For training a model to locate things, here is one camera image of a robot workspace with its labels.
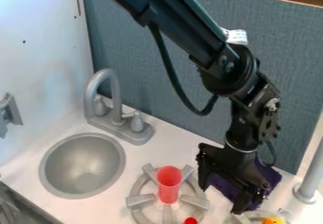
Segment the gray bracket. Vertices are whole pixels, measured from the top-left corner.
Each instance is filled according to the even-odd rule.
[[[23,125],[23,120],[13,95],[6,94],[0,101],[0,137],[5,138],[8,128],[7,124]]]

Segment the red cup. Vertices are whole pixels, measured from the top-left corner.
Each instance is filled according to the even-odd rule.
[[[158,196],[165,204],[178,200],[181,171],[174,166],[165,166],[157,171]]]

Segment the screw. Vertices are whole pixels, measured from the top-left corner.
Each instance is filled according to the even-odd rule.
[[[225,65],[228,61],[227,56],[222,55],[218,60],[217,60],[217,64],[219,64],[220,66]]]
[[[225,68],[226,73],[232,72],[234,69],[234,63],[233,62],[228,62]]]

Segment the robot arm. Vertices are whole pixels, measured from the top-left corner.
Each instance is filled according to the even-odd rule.
[[[199,146],[199,186],[206,190],[211,184],[220,189],[234,202],[232,211],[237,214],[261,203],[275,184],[257,168],[256,150],[259,144],[269,144],[277,137],[280,92],[259,72],[260,62],[246,47],[228,44],[222,29],[196,0],[115,1],[141,26],[149,26],[165,66],[169,57],[160,31],[197,66],[205,88],[214,95],[212,103],[218,95],[232,102],[225,147]],[[226,180],[236,194],[226,193],[214,178]]]

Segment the white countertop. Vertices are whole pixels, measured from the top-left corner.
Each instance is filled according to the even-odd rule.
[[[129,110],[129,107],[124,107],[125,112],[129,112]],[[45,132],[24,152],[1,167],[1,181],[62,223],[135,224],[130,210],[126,207],[125,198],[128,196],[132,184],[143,174],[143,165],[151,163],[158,167],[171,164],[182,168],[189,164],[196,169],[195,158],[198,144],[203,142],[219,146],[215,142],[155,117],[144,114],[144,119],[153,126],[155,134],[145,145],[134,146],[88,125],[83,117],[82,109],[78,108],[67,115],[56,128]],[[45,190],[39,180],[40,161],[43,154],[52,145],[65,137],[81,132],[99,132],[116,139],[126,152],[125,170],[112,187],[99,195],[84,199],[58,198]],[[290,192],[288,186],[293,186],[299,181],[298,177],[284,171],[280,172],[283,175],[283,183],[272,193],[270,201],[263,204],[267,211],[277,212],[278,207],[273,203],[277,201],[283,203],[281,192]],[[212,187],[207,190],[206,195],[211,202],[211,208],[202,223],[222,223],[223,218],[230,212],[231,203]]]

